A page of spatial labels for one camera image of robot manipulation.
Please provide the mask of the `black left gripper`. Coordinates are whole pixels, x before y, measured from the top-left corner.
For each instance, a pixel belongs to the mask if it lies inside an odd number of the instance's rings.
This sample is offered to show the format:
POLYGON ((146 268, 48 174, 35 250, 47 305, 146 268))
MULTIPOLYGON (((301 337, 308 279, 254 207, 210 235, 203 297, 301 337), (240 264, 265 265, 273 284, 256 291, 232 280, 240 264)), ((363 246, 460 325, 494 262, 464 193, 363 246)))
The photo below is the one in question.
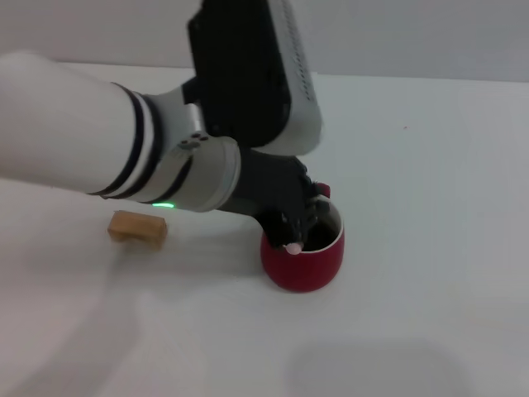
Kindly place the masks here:
POLYGON ((317 224, 330 212, 330 186, 311 180, 306 166, 294 156, 267 155, 240 149, 236 187, 224 210, 251 217, 263 215, 263 231, 273 248, 302 251, 306 231, 299 219, 317 224))

